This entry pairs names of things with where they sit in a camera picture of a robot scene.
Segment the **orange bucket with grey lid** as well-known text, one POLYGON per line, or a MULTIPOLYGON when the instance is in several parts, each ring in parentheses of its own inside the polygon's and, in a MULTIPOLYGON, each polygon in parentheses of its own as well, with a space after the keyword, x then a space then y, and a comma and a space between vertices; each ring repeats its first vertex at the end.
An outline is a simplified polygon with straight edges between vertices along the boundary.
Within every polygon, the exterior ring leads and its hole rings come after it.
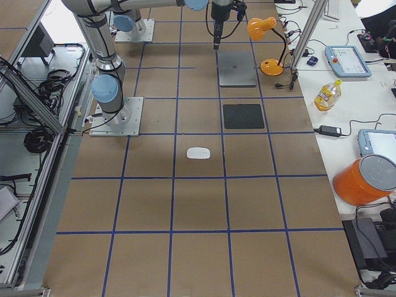
POLYGON ((395 163, 382 155, 366 155, 337 173, 332 183, 343 201, 365 205, 395 191, 395 163))

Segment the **white keyboard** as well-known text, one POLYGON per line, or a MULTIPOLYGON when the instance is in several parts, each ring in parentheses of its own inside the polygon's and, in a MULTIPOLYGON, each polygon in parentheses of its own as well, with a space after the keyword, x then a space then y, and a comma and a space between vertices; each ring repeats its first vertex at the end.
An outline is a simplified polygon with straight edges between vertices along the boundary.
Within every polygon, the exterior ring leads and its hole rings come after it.
POLYGON ((339 0, 327 0, 322 17, 325 20, 337 22, 340 20, 339 0))

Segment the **aluminium frame post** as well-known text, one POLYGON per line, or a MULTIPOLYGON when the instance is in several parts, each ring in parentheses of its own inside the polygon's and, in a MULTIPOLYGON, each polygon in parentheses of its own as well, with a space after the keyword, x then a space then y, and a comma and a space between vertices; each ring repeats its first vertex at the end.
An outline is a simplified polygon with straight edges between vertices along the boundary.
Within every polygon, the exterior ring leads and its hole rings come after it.
POLYGON ((308 41, 312 36, 319 19, 321 18, 326 3, 326 0, 317 0, 312 7, 312 10, 303 28, 303 32, 293 52, 290 67, 292 72, 296 72, 298 69, 299 61, 303 56, 306 45, 308 44, 308 41))

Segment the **blue teach pendant near lamp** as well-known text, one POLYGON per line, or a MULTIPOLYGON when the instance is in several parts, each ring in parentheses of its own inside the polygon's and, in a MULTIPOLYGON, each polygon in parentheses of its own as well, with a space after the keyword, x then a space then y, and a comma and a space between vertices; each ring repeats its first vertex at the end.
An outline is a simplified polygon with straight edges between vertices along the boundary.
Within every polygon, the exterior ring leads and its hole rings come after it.
POLYGON ((372 75, 355 46, 326 46, 324 53, 330 68, 339 78, 367 78, 372 75))

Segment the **white computer mouse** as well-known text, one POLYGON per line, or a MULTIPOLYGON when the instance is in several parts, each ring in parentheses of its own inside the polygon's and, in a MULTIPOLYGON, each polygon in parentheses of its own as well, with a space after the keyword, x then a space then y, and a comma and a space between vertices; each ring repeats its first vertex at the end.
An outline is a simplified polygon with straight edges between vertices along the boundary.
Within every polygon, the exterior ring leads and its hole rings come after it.
POLYGON ((190 147, 186 152, 188 159, 207 160, 211 157, 211 152, 205 147, 190 147))

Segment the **grey closed laptop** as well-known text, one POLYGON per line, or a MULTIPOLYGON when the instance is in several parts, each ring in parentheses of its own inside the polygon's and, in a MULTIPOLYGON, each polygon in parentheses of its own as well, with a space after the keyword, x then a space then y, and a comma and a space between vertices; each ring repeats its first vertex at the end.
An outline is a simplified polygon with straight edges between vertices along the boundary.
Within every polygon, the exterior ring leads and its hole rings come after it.
POLYGON ((219 51, 218 77, 221 87, 255 87, 256 75, 252 53, 219 51))

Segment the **yellow drink bottle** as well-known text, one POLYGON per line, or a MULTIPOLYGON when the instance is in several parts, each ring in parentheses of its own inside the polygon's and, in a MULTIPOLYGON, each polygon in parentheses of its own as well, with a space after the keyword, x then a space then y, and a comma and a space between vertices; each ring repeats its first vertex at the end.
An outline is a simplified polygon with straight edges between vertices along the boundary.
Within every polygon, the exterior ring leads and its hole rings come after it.
POLYGON ((328 111, 333 108, 342 95, 341 84, 342 80, 337 79, 334 82, 322 86, 314 99, 314 104, 319 111, 328 111))

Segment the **black mousepad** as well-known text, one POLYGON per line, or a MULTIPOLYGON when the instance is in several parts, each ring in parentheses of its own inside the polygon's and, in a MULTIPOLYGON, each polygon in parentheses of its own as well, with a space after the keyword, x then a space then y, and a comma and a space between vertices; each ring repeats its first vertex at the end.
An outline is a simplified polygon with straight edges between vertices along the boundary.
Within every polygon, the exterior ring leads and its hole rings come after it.
POLYGON ((226 129, 263 129, 264 119, 259 104, 223 105, 226 129))

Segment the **small blue device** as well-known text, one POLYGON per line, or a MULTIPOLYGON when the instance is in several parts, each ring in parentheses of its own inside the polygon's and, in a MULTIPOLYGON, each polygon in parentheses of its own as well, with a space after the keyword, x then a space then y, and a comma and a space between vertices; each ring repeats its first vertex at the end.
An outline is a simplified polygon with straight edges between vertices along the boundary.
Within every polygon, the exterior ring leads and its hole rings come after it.
POLYGON ((318 63, 318 60, 319 60, 319 59, 318 59, 317 57, 311 56, 311 57, 307 60, 306 64, 309 65, 309 66, 315 66, 315 65, 318 63))

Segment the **black power adapter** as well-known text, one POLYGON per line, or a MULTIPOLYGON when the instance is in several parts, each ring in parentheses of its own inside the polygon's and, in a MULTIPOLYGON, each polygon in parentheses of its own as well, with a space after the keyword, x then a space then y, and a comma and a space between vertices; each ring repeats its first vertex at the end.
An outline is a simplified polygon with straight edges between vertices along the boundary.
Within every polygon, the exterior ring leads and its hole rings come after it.
POLYGON ((341 129, 339 127, 333 127, 333 126, 320 125, 319 127, 314 129, 314 132, 324 136, 331 136, 331 137, 342 136, 341 129))

